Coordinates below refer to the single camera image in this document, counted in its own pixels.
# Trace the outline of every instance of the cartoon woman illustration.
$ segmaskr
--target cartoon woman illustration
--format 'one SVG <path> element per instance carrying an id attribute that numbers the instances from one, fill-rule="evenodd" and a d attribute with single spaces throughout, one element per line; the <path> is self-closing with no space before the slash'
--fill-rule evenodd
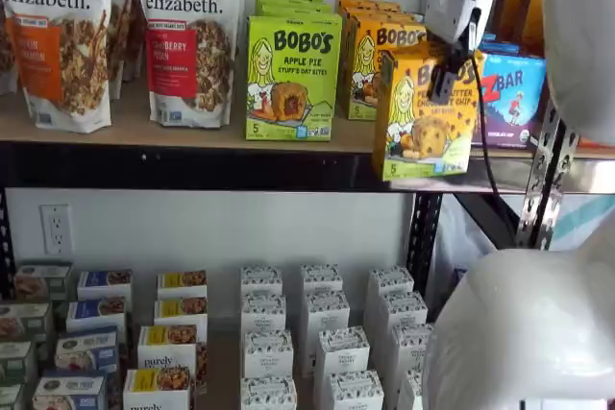
<path id="1" fill-rule="evenodd" d="M 248 108 L 260 116 L 273 114 L 271 89 L 275 83 L 271 63 L 273 51 L 265 38 L 260 38 L 252 48 L 248 74 Z"/>
<path id="2" fill-rule="evenodd" d="M 508 109 L 508 113 L 512 115 L 510 118 L 510 125 L 517 125 L 517 119 L 521 115 L 521 111 L 519 110 L 521 100 L 523 100 L 523 91 L 518 92 L 517 99 L 510 102 L 510 108 Z"/>
<path id="3" fill-rule="evenodd" d="M 363 88 L 368 84 L 371 85 L 374 74 L 376 74 L 376 68 L 374 67 L 375 52 L 376 44 L 370 36 L 365 36 L 358 43 L 355 64 L 353 66 L 353 95 L 361 95 Z"/>
<path id="4" fill-rule="evenodd" d="M 412 100 L 414 98 L 414 82 L 410 76 L 403 76 L 395 85 L 393 91 L 393 107 L 388 119 L 388 134 L 396 143 L 400 142 L 402 133 L 410 133 L 414 114 Z"/>

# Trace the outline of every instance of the metal bracket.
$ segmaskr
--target metal bracket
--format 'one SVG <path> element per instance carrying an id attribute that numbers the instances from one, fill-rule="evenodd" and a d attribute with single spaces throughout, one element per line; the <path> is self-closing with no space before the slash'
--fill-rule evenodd
<path id="1" fill-rule="evenodd" d="M 417 193 L 414 197 L 406 266 L 414 278 L 414 289 L 422 296 L 425 296 L 430 276 L 441 206 L 442 194 Z"/>
<path id="2" fill-rule="evenodd" d="M 566 128 L 550 100 L 529 173 L 517 247 L 549 248 L 563 197 L 563 179 L 570 171 L 577 144 L 578 136 Z"/>
<path id="3" fill-rule="evenodd" d="M 0 300 L 11 300 L 15 296 L 13 285 L 15 259 L 12 254 L 6 192 L 4 187 L 0 187 Z"/>

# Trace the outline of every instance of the white wall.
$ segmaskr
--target white wall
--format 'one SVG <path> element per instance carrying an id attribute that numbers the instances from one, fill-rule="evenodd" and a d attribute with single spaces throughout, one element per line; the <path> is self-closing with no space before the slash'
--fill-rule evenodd
<path id="1" fill-rule="evenodd" d="M 210 316 L 227 322 L 238 306 L 238 268 L 249 262 L 283 267 L 293 312 L 298 265 L 338 263 L 349 302 L 361 309 L 366 271 L 405 261 L 404 197 L 396 194 L 9 189 L 7 199 L 17 262 L 45 257 L 38 206 L 69 204 L 77 269 L 133 268 L 141 313 L 151 312 L 155 274 L 206 268 Z"/>

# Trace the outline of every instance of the electrical outlet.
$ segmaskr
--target electrical outlet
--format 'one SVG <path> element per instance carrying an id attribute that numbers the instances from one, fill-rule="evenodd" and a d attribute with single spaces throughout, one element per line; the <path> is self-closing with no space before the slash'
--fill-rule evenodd
<path id="1" fill-rule="evenodd" d="M 72 253 L 70 207 L 68 205 L 41 205 L 40 219 L 45 237 L 45 253 Z"/>

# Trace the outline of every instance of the granola bag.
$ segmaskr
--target granola bag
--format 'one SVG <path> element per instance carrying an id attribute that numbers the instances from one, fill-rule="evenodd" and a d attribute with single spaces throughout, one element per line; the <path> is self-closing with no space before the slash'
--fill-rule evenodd
<path id="1" fill-rule="evenodd" d="M 245 0 L 141 0 L 151 120 L 229 124 L 238 19 Z"/>
<path id="2" fill-rule="evenodd" d="M 131 82 L 141 77 L 143 49 L 145 48 L 145 15 L 141 0 L 133 0 L 131 6 L 131 27 L 126 44 L 124 59 L 124 82 Z"/>
<path id="3" fill-rule="evenodd" d="M 4 5 L 0 1 L 0 95 L 17 91 L 17 63 L 5 23 Z"/>
<path id="4" fill-rule="evenodd" d="M 109 60 L 109 94 L 112 100 L 119 99 L 122 88 L 132 8 L 133 0 L 111 0 L 111 18 L 107 34 L 107 59 Z"/>
<path id="5" fill-rule="evenodd" d="M 37 127 L 91 133 L 111 124 L 111 0 L 4 0 L 7 29 Z"/>

